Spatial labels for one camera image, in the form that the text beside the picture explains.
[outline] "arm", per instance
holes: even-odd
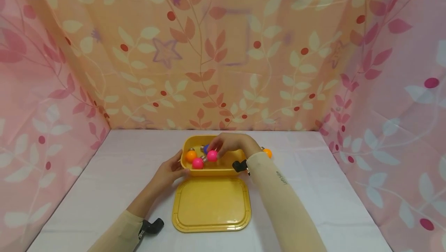
[[[88,252],[132,252],[140,239],[138,237],[144,218],[157,197],[168,186],[189,170],[181,167],[179,159],[182,151],[162,163],[149,184],[133,200],[117,220],[88,249]]]
[[[236,138],[235,143],[231,142],[231,137]],[[219,140],[213,141],[209,148],[220,149],[220,156],[228,150],[243,150],[248,158],[246,164],[250,177],[259,189],[282,251],[326,252],[316,226],[299,197],[256,141],[243,134],[226,134],[222,139],[220,143],[217,143]]]

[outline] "pink fabric wall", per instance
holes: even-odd
[[[446,0],[368,1],[321,133],[393,251],[445,251]]]
[[[21,252],[109,131],[24,0],[0,0],[0,104],[0,251]]]

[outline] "toy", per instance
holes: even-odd
[[[200,147],[200,150],[201,150],[205,155],[207,155],[207,154],[208,154],[208,147],[209,147],[209,145],[206,144],[206,145],[204,145],[204,146],[201,146],[201,147]]]
[[[189,151],[186,153],[186,160],[189,163],[192,163],[194,159],[197,158],[197,153],[194,149],[189,149]]]
[[[207,156],[209,162],[217,161],[217,152],[215,150],[209,150]]]
[[[265,148],[262,146],[262,150],[268,155],[269,158],[271,158],[271,157],[273,156],[273,153],[271,152],[270,149],[265,149]]]
[[[203,155],[203,156],[200,156],[199,158],[195,158],[192,162],[192,167],[193,167],[193,169],[201,170],[201,169],[203,169],[204,164],[208,161],[209,162],[217,161],[217,152],[215,150],[210,150],[208,152],[208,156]]]
[[[192,167],[196,170],[203,169],[204,162],[202,158],[195,158],[192,162]]]

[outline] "wrist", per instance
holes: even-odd
[[[246,158],[250,158],[251,155],[262,151],[259,144],[249,135],[244,135],[240,145]]]

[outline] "black handle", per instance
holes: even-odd
[[[248,166],[246,165],[246,160],[238,162],[238,161],[234,161],[234,163],[232,163],[232,167],[234,168],[234,170],[237,173],[243,172],[244,170],[247,170]]]

